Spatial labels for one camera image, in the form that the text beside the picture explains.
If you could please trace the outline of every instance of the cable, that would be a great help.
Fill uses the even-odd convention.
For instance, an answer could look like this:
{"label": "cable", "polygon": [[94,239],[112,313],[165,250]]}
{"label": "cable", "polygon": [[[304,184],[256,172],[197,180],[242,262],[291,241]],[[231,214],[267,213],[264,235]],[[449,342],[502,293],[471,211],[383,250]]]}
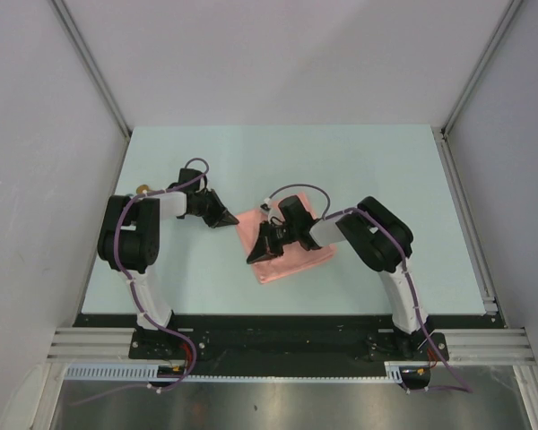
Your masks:
{"label": "cable", "polygon": [[202,163],[205,164],[205,169],[206,169],[205,173],[207,173],[209,171],[209,164],[207,164],[207,161],[205,161],[204,159],[200,159],[199,157],[195,157],[195,158],[192,158],[191,160],[189,160],[183,168],[188,168],[189,165],[191,163],[193,163],[194,161],[201,161]]}
{"label": "cable", "polygon": [[[119,268],[119,270],[124,273],[124,275],[126,276],[127,280],[129,281],[129,287],[130,287],[130,291],[132,293],[132,298],[134,299],[134,303],[135,303],[135,306],[137,307],[138,311],[143,315],[143,317],[147,320],[147,322],[149,324],[151,324],[153,327],[155,327],[156,329],[160,330],[160,331],[164,331],[172,336],[176,336],[177,338],[180,338],[182,339],[185,343],[187,343],[189,345],[189,347],[191,348],[191,363],[189,364],[189,368],[186,370],[186,372],[184,374],[182,374],[181,376],[179,376],[177,378],[176,381],[174,381],[173,383],[171,383],[170,385],[167,385],[165,387],[160,387],[160,388],[157,388],[157,389],[154,389],[156,392],[160,393],[160,392],[166,392],[166,391],[171,391],[173,390],[179,383],[181,383],[189,374],[191,374],[191,372],[194,370],[194,367],[195,367],[195,362],[197,361],[197,349],[195,348],[195,344],[194,342],[188,338],[188,336],[185,336],[177,331],[173,331],[171,329],[168,329],[167,327],[164,327],[162,325],[159,325],[157,324],[145,311],[145,309],[143,309],[143,306],[142,306],[142,303],[140,302],[140,299],[139,299],[139,296],[137,296],[137,292],[135,291],[135,280],[134,280],[134,277],[132,276],[132,274],[123,266],[122,262],[120,261],[119,259],[119,235],[120,235],[120,232],[121,232],[121,228],[122,226],[124,225],[124,220],[126,219],[126,215],[127,213],[129,212],[129,210],[132,208],[132,206],[134,205],[135,202],[137,202],[138,200],[142,199],[142,198],[145,198],[145,197],[153,197],[155,195],[160,195],[160,194],[166,194],[166,193],[173,193],[174,191],[179,191],[183,188],[185,188],[186,186],[189,186],[191,184],[194,184],[195,182],[197,181],[200,181],[202,178],[205,177],[205,175],[207,175],[207,173],[209,172],[209,164],[207,163],[207,161],[205,161],[204,159],[200,159],[200,158],[194,158],[194,159],[191,159],[189,160],[187,163],[186,163],[186,167],[192,163],[193,161],[201,161],[205,164],[205,171],[197,176],[197,177],[194,177],[193,179],[191,179],[190,181],[187,181],[185,182],[184,184],[181,184],[181,185],[176,185],[176,186],[172,186],[171,188],[167,188],[165,190],[158,190],[158,191],[151,191],[149,193],[140,193],[140,194],[136,194],[134,197],[132,197],[132,199],[126,204],[126,206],[124,207],[124,209],[122,210],[122,213],[121,215],[119,216],[119,219],[117,220],[117,225],[116,225],[116,234],[114,235],[114,260],[116,261],[116,266]],[[97,399],[101,399],[102,397],[106,397],[108,396],[109,394],[113,394],[115,392],[119,392],[119,391],[123,391],[123,390],[129,390],[131,388],[142,388],[142,387],[146,387],[146,388],[153,388],[150,384],[143,384],[143,383],[130,383],[128,385],[124,385],[122,387],[117,387],[117,388],[114,388],[112,390],[108,390],[108,391],[104,391],[104,392],[101,392],[100,394],[96,394],[96,395],[93,395],[93,396],[90,396],[86,399],[82,399],[82,400],[78,400],[76,402],[73,402],[71,403],[71,406],[79,406],[79,405],[82,405],[84,403],[88,403],[92,400],[97,400]]]}
{"label": "cable", "polygon": [[277,195],[278,193],[280,193],[281,191],[286,190],[288,188],[294,188],[296,186],[305,187],[305,188],[313,188],[314,190],[319,191],[326,198],[325,210],[321,214],[321,219],[325,219],[325,215],[326,215],[327,212],[329,212],[329,208],[331,207],[331,197],[329,197],[329,194],[327,194],[326,191],[323,188],[320,188],[320,187],[318,187],[316,185],[311,185],[311,184],[290,184],[290,185],[282,186],[281,188],[273,191],[273,193],[269,196],[269,198],[273,199],[274,196]]}
{"label": "cable", "polygon": [[[402,265],[403,265],[403,274],[406,278],[406,282],[409,285],[409,289],[411,290],[412,295],[412,302],[414,304],[414,313],[416,315],[416,319],[419,322],[419,325],[421,326],[422,333],[424,334],[424,337],[427,339],[427,342],[429,343],[430,347],[432,348],[432,351],[437,355],[437,358],[442,362],[442,364],[445,366],[445,368],[450,372],[456,381],[460,383],[461,387],[456,387],[454,385],[438,385],[434,387],[427,387],[428,390],[431,391],[445,391],[445,390],[454,390],[454,391],[464,391],[464,392],[473,392],[473,389],[470,387],[470,385],[463,379],[460,374],[456,372],[456,370],[447,362],[447,360],[443,357],[443,355],[440,353],[440,350],[438,349],[437,345],[434,343],[434,340],[432,340],[429,332],[427,331],[427,328],[424,325],[424,322],[422,321],[421,316],[421,309],[420,309],[420,303],[419,298],[416,294],[416,289],[414,287],[414,283],[412,282],[411,274],[408,272],[406,267],[406,254],[404,253],[403,248],[400,246],[400,244],[396,241],[396,239],[388,232],[386,229],[380,225],[380,223],[377,222],[376,219],[371,217],[368,212],[365,212],[359,208],[347,208],[344,211],[338,211],[332,215],[329,215],[326,217],[326,219],[331,219],[336,216],[339,216],[344,213],[352,213],[356,212],[361,215],[364,219],[366,219],[368,222],[370,222],[373,226],[378,228],[378,231],[380,231],[396,248],[398,253],[401,256]],[[404,388],[407,390],[407,392],[410,391],[426,391],[427,389],[419,389],[419,390],[409,390],[404,386]]]}

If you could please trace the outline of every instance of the stainless steel surface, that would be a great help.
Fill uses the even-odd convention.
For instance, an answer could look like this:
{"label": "stainless steel surface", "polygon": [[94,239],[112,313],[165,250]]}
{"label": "stainless steel surface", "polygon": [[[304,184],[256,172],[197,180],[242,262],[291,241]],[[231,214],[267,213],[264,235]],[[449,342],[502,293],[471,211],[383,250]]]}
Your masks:
{"label": "stainless steel surface", "polygon": [[88,46],[76,26],[75,20],[70,14],[70,10],[65,4],[64,0],[49,0],[56,17],[60,21],[62,28],[65,31],[65,34],[70,39],[70,42],[75,48],[76,54],[80,57],[80,61],[86,72],[91,78],[96,90],[101,95],[101,98],[108,108],[109,113],[111,114],[114,122],[116,123],[119,130],[124,135],[124,138],[129,142],[130,130],[127,127],[126,120],[122,115],[119,106],[116,103],[109,86],[106,84],[103,76],[101,75],[100,69],[94,60],[91,51],[88,49]]}
{"label": "stainless steel surface", "polygon": [[494,56],[494,53],[498,49],[500,43],[506,36],[508,29],[510,28],[510,24],[514,21],[516,13],[520,9],[520,6],[523,2],[524,0],[511,0],[509,5],[507,6],[504,14],[502,15],[502,18],[499,21],[499,24],[497,25],[496,29],[492,33],[492,36],[490,37],[489,44],[484,49],[484,52],[479,58],[478,63],[476,64],[476,67],[474,68],[473,73],[468,80],[468,83],[466,83],[466,86],[464,87],[460,98],[456,101],[452,112],[448,116],[448,119],[443,126],[445,136],[448,136],[450,134],[450,131],[452,130],[452,127],[455,126],[455,122],[458,118],[458,115],[462,112],[464,105],[470,98],[471,94],[474,91],[474,88],[476,87],[482,77],[482,74],[486,70],[486,66],[488,65],[488,63]]}
{"label": "stainless steel surface", "polygon": [[[529,429],[512,368],[465,367],[475,394],[407,396],[396,385],[186,383],[157,395],[144,388],[70,402],[118,386],[66,381],[52,429]],[[450,383],[437,369],[434,383]]]}

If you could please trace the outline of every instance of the white enclosure panel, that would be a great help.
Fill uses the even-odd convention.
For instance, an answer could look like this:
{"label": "white enclosure panel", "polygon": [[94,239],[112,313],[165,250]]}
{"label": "white enclosure panel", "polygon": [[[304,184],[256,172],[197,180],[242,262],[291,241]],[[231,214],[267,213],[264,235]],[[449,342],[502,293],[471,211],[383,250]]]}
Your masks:
{"label": "white enclosure panel", "polygon": [[451,145],[500,305],[538,362],[538,0],[524,4]]}
{"label": "white enclosure panel", "polygon": [[[427,125],[290,125],[137,127],[117,184],[176,182],[188,159],[209,160],[211,187],[234,214],[258,207],[272,191],[299,182],[323,187],[331,213],[377,197],[412,230],[412,272],[432,314],[483,314],[458,217],[432,131]],[[314,190],[315,211],[325,207]],[[201,219],[160,224],[154,269],[164,299],[178,314],[390,314],[385,288],[348,243],[333,260],[260,285],[246,265],[234,227]],[[125,282],[97,259],[84,313],[133,313]]]}
{"label": "white enclosure panel", "polygon": [[66,0],[130,127],[441,126],[508,0]]}
{"label": "white enclosure panel", "polygon": [[77,306],[124,147],[48,2],[0,1],[0,416]]}

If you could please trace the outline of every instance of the black bracket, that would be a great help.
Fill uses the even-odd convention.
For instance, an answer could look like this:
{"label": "black bracket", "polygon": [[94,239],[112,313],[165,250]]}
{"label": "black bracket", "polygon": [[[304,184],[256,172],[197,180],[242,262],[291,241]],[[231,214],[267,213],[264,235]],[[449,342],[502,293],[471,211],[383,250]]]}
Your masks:
{"label": "black bracket", "polygon": [[183,340],[156,330],[135,326],[128,357],[132,360],[174,360],[185,358]]}

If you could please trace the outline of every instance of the aluminum frame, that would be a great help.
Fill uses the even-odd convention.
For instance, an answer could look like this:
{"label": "aluminum frame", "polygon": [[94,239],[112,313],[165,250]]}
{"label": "aluminum frame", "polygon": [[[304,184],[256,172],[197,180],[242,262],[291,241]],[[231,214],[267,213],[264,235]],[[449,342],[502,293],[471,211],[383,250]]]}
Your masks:
{"label": "aluminum frame", "polygon": [[[80,374],[80,365],[89,364],[91,368],[143,369],[163,364],[159,360],[130,360],[127,358],[129,342],[134,329],[108,328],[59,328],[54,336],[48,362],[50,369],[42,392],[38,411],[32,430],[47,430],[52,423],[57,398],[66,371],[75,366],[71,379]],[[518,386],[525,404],[526,413],[533,430],[538,430],[538,368],[534,354],[524,329],[498,330],[442,330],[447,337],[450,363],[453,366],[513,366]],[[188,381],[208,383],[246,383],[246,382],[300,382],[300,383],[390,383],[397,375],[396,362],[386,363],[386,378],[239,378],[239,377],[202,377],[188,378]],[[86,379],[95,380],[95,372],[82,373]],[[111,378],[111,373],[104,380]],[[125,381],[124,374],[116,374],[113,380]]]}

